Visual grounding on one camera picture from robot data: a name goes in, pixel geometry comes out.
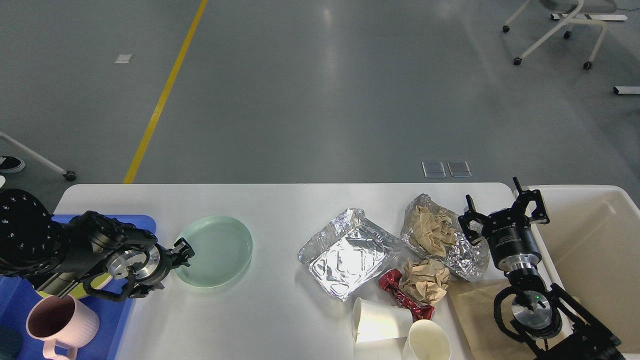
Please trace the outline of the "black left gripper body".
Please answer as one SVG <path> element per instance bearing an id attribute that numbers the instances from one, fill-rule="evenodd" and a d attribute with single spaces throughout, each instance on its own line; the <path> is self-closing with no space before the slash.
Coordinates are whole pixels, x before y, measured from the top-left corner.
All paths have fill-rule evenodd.
<path id="1" fill-rule="evenodd" d="M 154 244 L 144 250 L 117 251 L 106 259 L 106 271 L 114 280 L 126 279 L 121 292 L 106 292 L 107 299 L 136 299 L 149 295 L 146 281 L 162 281 L 171 270 L 167 248 Z"/>

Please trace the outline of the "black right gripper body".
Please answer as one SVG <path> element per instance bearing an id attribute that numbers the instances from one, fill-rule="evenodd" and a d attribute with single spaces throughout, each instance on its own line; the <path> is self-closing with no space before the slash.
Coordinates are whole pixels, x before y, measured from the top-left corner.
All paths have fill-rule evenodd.
<path id="1" fill-rule="evenodd" d="M 531 230 L 530 217 L 515 210 L 491 213 L 486 240 L 494 266 L 500 271 L 535 268 L 542 255 Z"/>

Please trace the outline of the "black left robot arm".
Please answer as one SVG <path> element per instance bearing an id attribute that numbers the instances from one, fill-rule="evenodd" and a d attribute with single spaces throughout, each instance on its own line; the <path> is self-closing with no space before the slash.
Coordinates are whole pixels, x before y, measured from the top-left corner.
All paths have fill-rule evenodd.
<path id="1" fill-rule="evenodd" d="M 1 275 L 28 280 L 50 296 L 82 286 L 89 296 L 113 302 L 146 297 L 195 255 L 183 238 L 167 249 L 151 231 L 94 210 L 68 223 L 54 221 L 22 189 L 2 189 L 0 205 Z"/>

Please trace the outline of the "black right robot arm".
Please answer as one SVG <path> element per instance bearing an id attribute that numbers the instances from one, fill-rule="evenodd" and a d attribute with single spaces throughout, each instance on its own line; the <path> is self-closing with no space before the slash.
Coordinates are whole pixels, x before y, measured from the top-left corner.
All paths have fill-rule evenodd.
<path id="1" fill-rule="evenodd" d="M 619 337 L 560 285 L 546 285 L 533 234 L 535 224 L 550 223 L 544 198 L 538 189 L 523 189 L 517 177 L 513 182 L 518 195 L 510 207 L 482 214 L 467 194 L 458 216 L 466 241 L 474 246 L 485 240 L 494 267 L 509 281 L 493 301 L 498 329 L 526 344 L 537 360 L 624 359 Z"/>

